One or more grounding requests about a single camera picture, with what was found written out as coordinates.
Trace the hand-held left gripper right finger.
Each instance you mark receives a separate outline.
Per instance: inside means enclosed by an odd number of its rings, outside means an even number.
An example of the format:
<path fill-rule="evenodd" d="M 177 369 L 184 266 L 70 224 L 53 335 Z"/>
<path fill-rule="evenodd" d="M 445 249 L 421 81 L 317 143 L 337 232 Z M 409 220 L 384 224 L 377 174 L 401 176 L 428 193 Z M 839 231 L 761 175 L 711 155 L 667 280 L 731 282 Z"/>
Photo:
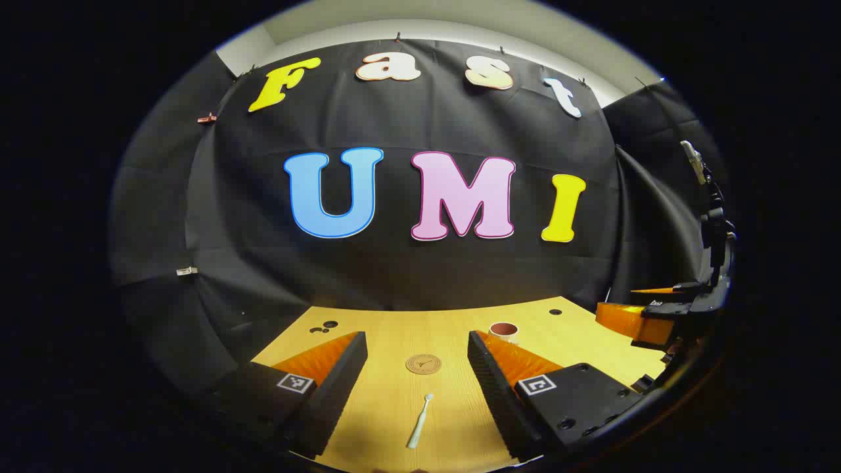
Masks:
<path fill-rule="evenodd" d="M 469 332 L 466 356 L 518 461 L 579 453 L 643 398 L 590 363 L 561 367 L 481 330 Z"/>

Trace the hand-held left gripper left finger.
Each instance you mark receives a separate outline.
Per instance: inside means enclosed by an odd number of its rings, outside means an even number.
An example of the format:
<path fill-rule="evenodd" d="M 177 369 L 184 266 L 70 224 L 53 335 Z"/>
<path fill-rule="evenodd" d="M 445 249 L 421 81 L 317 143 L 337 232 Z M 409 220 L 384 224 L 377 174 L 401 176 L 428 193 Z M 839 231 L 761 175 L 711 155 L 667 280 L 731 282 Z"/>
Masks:
<path fill-rule="evenodd" d="M 275 365 L 243 363 L 197 401 L 244 438 L 315 460 L 327 448 L 368 356 L 366 333 L 355 330 Z"/>

